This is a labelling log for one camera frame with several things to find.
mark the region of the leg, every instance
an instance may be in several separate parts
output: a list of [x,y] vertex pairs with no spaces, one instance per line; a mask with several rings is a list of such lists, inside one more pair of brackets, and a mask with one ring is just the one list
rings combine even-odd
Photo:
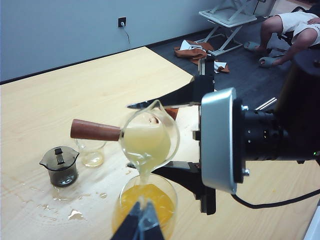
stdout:
[[283,31],[283,24],[280,16],[275,15],[265,20],[261,25],[260,46],[257,47],[257,50],[266,51],[268,42],[272,34],[282,33],[282,31]]
[[318,33],[316,30],[312,28],[306,28],[297,35],[295,42],[289,48],[288,52],[281,58],[276,59],[272,63],[272,66],[282,65],[285,62],[292,60],[295,54],[310,47],[315,42],[317,37]]

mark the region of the orange juice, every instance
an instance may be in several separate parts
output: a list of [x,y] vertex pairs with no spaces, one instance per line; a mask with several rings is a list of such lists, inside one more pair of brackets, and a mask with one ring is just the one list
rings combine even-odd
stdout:
[[175,204],[154,184],[134,185],[121,194],[113,213],[112,231],[116,232],[140,196],[143,196],[145,201],[148,199],[152,201],[162,234],[165,239],[169,239],[174,229]]

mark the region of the slipper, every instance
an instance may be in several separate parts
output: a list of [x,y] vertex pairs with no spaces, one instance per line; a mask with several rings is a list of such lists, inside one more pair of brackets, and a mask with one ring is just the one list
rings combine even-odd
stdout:
[[259,59],[259,67],[266,68],[266,69],[271,68],[273,67],[272,64],[274,63],[275,60],[277,60],[277,58],[267,57],[267,56],[262,57]]
[[256,47],[260,46],[260,44],[254,42],[254,41],[247,41],[243,47],[245,50],[248,50],[250,52],[253,52],[253,53],[256,53],[256,54],[260,54],[260,55],[263,55],[263,56],[268,56],[269,53],[271,52],[271,50],[267,49],[266,51],[264,52],[261,52],[261,51],[257,51],[256,50]]

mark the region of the gray carpet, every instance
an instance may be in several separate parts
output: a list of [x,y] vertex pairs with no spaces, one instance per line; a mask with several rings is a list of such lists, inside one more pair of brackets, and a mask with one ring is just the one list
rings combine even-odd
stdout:
[[[259,19],[254,23],[243,26],[236,35],[236,40],[243,44],[247,41],[259,43],[261,23],[261,19]],[[203,39],[209,32],[188,35],[187,40],[196,41]],[[188,59],[178,58],[174,54],[174,47],[179,47],[183,39],[180,38],[163,44],[153,45],[150,46],[150,49],[191,75],[195,75],[197,74],[198,67]],[[224,41],[222,37],[217,37],[210,39],[209,43],[217,49]],[[274,34],[268,47],[288,49],[289,45],[284,40],[279,40],[277,35]],[[271,53],[271,55],[278,54],[280,53],[276,51],[272,51]],[[245,50],[243,47],[218,56],[217,59],[219,61],[228,63],[230,73],[215,74],[215,88],[221,90],[234,87],[237,97],[242,98],[244,105],[249,106],[250,109],[259,106],[272,97],[279,96],[291,62],[266,69],[259,67],[259,58],[260,56]]]

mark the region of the brown cloth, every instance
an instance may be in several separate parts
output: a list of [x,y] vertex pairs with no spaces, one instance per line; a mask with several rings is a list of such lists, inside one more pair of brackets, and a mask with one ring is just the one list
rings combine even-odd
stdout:
[[[214,50],[214,48],[208,42],[196,43],[196,42],[190,41],[190,40],[186,40],[186,41],[191,45],[199,45],[206,51],[208,51],[208,50],[213,51]],[[194,48],[194,49],[190,49],[190,50],[179,50],[179,49],[180,49],[180,47],[178,47],[178,46],[174,47],[174,53],[178,58],[190,59],[190,61],[196,65],[198,65],[199,59],[203,59],[208,55],[205,51],[203,51],[200,48]],[[225,68],[219,67],[217,71],[224,72],[224,73],[230,72],[230,70],[228,68],[228,64],[225,66]]]

